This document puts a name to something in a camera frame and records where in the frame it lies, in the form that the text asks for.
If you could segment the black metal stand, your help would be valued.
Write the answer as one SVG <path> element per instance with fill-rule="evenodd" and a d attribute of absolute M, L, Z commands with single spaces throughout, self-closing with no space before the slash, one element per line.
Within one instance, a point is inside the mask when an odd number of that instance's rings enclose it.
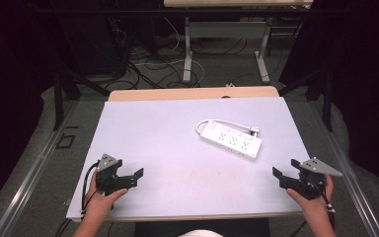
<path fill-rule="evenodd" d="M 318 69 L 296 79 L 292 84 L 284 86 L 278 91 L 278 94 L 284 96 L 306 83 L 310 83 L 309 89 L 305 94 L 307 101 L 317 101 L 320 95 L 324 97 L 322 121 L 328 131 L 333 131 L 331 113 L 334 71 L 328 65 L 322 65 Z"/>
<path fill-rule="evenodd" d="M 108 96 L 111 92 L 96 83 L 90 81 L 85 76 L 74 72 L 63 64 L 56 64 L 53 73 L 53 92 L 55 105 L 55 124 L 54 130 L 58 130 L 64 122 L 63 95 L 69 100 L 79 100 L 81 92 L 77 83 L 83 84 L 97 93 Z"/>

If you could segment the metal floor rail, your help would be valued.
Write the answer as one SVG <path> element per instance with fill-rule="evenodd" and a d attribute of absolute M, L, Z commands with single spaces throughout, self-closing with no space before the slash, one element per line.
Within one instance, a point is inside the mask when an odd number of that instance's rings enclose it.
<path fill-rule="evenodd" d="M 54 127 L 54 102 L 44 109 L 19 162 L 0 191 L 0 237 L 54 237 L 65 220 L 75 174 L 56 161 L 57 143 L 78 103 L 67 102 L 64 121 Z"/>
<path fill-rule="evenodd" d="M 321 131 L 325 134 L 334 153 L 332 160 L 343 172 L 343 182 L 348 195 L 364 225 L 369 237 L 379 237 L 379 178 L 356 165 L 348 156 L 349 133 L 341 112 L 331 108 L 331 128 L 323 121 L 323 106 L 320 102 L 312 102 L 314 112 Z"/>

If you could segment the black floor socket plate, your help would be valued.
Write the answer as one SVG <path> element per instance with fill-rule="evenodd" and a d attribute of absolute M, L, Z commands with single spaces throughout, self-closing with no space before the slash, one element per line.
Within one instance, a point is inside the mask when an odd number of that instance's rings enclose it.
<path fill-rule="evenodd" d="M 75 138 L 76 138 L 75 135 L 63 133 L 61 137 L 59 138 L 59 140 L 56 142 L 56 148 L 69 149 L 72 146 Z"/>

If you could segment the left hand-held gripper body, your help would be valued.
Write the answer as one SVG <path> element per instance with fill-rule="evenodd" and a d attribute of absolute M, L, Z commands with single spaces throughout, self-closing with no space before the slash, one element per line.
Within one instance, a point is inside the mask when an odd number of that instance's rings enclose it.
<path fill-rule="evenodd" d="M 102 191 L 106 196 L 119 191 L 121 189 L 130 189 L 137 186 L 128 185 L 126 183 L 127 176 L 119 176 L 114 163 L 117 161 L 113 156 L 104 154 L 97 166 L 96 185 L 99 191 Z"/>

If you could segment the white table mat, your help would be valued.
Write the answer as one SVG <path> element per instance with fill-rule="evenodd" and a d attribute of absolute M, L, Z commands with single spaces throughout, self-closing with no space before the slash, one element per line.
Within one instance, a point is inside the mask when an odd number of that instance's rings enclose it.
<path fill-rule="evenodd" d="M 202 140 L 205 119 L 256 126 L 256 159 Z M 121 160 L 120 175 L 143 170 L 137 187 L 118 200 L 117 221 L 272 216 L 299 212 L 273 169 L 294 177 L 291 162 L 309 154 L 280 97 L 107 102 L 85 164 L 104 154 Z"/>

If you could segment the white power strip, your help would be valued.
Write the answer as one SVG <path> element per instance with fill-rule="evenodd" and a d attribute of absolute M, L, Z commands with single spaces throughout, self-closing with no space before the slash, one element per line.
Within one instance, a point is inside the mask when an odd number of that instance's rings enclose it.
<path fill-rule="evenodd" d="M 200 133 L 200 138 L 241 157 L 255 160 L 262 141 L 248 133 L 210 120 Z"/>

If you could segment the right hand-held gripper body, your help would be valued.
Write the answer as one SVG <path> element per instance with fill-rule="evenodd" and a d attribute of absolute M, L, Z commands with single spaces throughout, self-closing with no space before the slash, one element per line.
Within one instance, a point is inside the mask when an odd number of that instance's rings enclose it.
<path fill-rule="evenodd" d="M 321 196 L 325 190 L 325 175 L 342 177 L 343 173 L 329 166 L 316 157 L 300 162 L 300 166 L 306 171 L 298 173 L 299 178 L 286 177 L 279 181 L 279 186 L 283 189 L 292 189 L 306 199 L 314 199 Z"/>

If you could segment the white metal frame desk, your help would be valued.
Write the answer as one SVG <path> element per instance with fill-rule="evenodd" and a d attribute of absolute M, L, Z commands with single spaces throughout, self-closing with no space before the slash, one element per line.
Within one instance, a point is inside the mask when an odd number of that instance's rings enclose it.
<path fill-rule="evenodd" d="M 164 6 L 173 10 L 292 10 L 294 7 L 310 7 L 314 0 L 164 0 Z M 260 79 L 264 84 L 269 84 L 270 79 L 265 66 L 264 56 L 267 43 L 270 38 L 273 17 L 262 17 L 260 21 L 237 20 L 194 22 L 185 17 L 185 51 L 183 81 L 191 79 L 192 39 L 259 39 L 261 47 L 255 52 Z"/>

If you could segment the person's left hand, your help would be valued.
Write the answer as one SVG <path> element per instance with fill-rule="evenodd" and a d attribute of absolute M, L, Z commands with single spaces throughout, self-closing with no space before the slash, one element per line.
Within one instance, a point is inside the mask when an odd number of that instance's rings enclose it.
<path fill-rule="evenodd" d="M 96 175 L 94 173 L 85 194 L 85 216 L 101 216 L 105 218 L 111 211 L 114 203 L 127 193 L 127 189 L 121 189 L 108 196 L 97 189 Z"/>

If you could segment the person's white clothing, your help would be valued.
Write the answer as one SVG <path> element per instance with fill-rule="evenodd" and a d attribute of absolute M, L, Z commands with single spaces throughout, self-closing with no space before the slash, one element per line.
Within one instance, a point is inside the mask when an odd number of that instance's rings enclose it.
<path fill-rule="evenodd" d="M 224 236 L 211 230 L 198 229 L 198 230 L 189 231 L 178 237 L 224 237 Z"/>

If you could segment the dark curtain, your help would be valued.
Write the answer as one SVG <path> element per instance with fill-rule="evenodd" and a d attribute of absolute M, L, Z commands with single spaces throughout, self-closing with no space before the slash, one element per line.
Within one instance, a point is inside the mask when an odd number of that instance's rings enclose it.
<path fill-rule="evenodd" d="M 338 18 L 308 17 L 279 82 L 290 86 L 335 56 L 333 103 L 349 133 L 349 158 L 379 177 L 379 0 L 314 0 Z"/>
<path fill-rule="evenodd" d="M 25 0 L 0 0 L 0 191 L 34 133 L 52 86 Z"/>

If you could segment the wooden table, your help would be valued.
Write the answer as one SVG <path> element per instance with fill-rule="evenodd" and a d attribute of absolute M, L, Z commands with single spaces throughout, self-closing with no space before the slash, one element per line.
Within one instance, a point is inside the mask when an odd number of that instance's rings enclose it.
<path fill-rule="evenodd" d="M 161 101 L 161 100 L 199 100 L 222 98 L 278 97 L 272 86 L 254 87 L 216 87 L 216 88 L 180 88 L 117 90 L 109 95 L 109 102 Z"/>

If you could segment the person's right hand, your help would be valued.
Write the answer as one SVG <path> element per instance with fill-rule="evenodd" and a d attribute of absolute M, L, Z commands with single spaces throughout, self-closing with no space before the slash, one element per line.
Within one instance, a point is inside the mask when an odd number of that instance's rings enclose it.
<path fill-rule="evenodd" d="M 302 208 L 305 217 L 317 220 L 318 218 L 325 218 L 328 216 L 327 201 L 332 201 L 334 183 L 330 175 L 325 175 L 325 180 L 324 197 L 306 199 L 292 189 L 286 190 L 286 193 Z"/>

